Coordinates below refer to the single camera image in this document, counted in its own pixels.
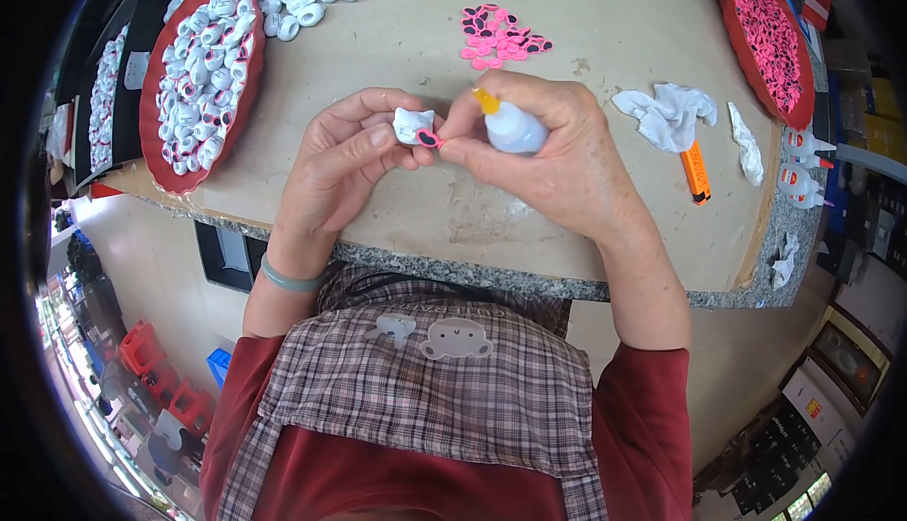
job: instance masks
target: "plaid apron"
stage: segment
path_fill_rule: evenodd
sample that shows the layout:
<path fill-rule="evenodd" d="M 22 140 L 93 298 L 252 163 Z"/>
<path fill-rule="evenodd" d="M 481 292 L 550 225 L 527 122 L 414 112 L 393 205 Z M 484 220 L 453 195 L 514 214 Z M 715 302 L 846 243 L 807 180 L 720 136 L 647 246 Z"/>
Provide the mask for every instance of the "plaid apron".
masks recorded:
<path fill-rule="evenodd" d="M 585 352 L 562 340 L 569 301 L 433 282 L 337 263 L 318 315 L 284 340 L 224 485 L 219 519 L 251 519 L 280 430 L 295 425 L 386 447 L 536 470 L 561 482 L 567 518 L 607 521 L 592 449 Z M 402 348 L 366 338 L 392 313 L 415 321 Z M 442 319 L 487 332 L 483 357 L 429 359 Z"/>

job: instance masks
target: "woman's left hand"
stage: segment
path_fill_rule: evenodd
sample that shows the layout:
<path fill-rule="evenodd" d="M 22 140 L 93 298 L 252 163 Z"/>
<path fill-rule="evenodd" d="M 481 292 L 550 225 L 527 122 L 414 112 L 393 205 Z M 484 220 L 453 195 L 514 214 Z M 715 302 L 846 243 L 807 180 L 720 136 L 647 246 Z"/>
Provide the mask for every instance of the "woman's left hand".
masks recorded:
<path fill-rule="evenodd" d="M 384 173 L 434 163 L 431 150 L 396 141 L 390 124 L 397 107 L 425 109 L 402 90 L 372 87 L 309 122 L 268 243 L 267 259 L 276 271 L 295 279 L 317 276 L 336 233 L 356 217 Z M 435 129 L 443 122 L 436 118 Z"/>

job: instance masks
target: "orange box cutter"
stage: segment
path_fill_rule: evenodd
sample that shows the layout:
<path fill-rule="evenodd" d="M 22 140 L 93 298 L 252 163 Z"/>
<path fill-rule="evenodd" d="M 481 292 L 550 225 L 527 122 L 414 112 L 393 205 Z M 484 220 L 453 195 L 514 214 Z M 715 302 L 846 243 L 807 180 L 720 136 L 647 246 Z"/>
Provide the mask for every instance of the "orange box cutter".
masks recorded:
<path fill-rule="evenodd" d="M 712 197 L 712 189 L 709 187 L 709 176 L 706 175 L 706 164 L 702 162 L 702 154 L 699 152 L 699 142 L 694 141 L 689 150 L 680 153 L 680 160 L 686 171 L 689 192 L 693 193 L 693 202 L 699 206 L 705 204 Z"/>

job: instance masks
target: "hand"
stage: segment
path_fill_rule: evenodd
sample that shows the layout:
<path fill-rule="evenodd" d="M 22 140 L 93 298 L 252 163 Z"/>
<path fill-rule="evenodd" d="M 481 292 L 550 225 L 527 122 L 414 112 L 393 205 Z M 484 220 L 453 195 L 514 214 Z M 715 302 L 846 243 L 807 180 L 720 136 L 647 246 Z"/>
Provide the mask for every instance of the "hand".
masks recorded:
<path fill-rule="evenodd" d="M 444 126 L 441 158 L 469 169 L 550 220 L 597 242 L 627 211 L 642 205 L 595 96 L 577 82 L 552 82 L 504 70 L 476 85 L 536 116 L 550 129 L 535 156 L 498 151 L 484 143 L 478 101 L 467 91 L 454 101 Z"/>
<path fill-rule="evenodd" d="M 356 217 L 384 173 L 434 162 L 429 149 L 396 141 L 390 126 L 396 107 L 425 109 L 419 98 L 402 90 L 372 87 L 309 122 L 267 248 L 276 271 L 296 279 L 318 275 L 336 233 Z M 443 122 L 436 118 L 436 128 Z"/>

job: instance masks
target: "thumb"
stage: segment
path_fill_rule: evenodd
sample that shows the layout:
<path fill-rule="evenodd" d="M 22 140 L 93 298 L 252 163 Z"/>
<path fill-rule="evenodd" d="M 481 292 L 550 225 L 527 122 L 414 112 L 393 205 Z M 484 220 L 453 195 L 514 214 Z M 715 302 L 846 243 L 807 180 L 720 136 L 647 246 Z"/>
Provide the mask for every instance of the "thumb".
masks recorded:
<path fill-rule="evenodd" d="M 364 129 L 340 145 L 317 155 L 318 171 L 326 179 L 340 179 L 387 153 L 396 144 L 389 124 Z"/>
<path fill-rule="evenodd" d="M 492 185 L 517 197 L 533 180 L 533 160 L 519 154 L 498 151 L 471 137 L 448 139 L 438 151 L 444 161 L 459 164 L 480 183 Z"/>

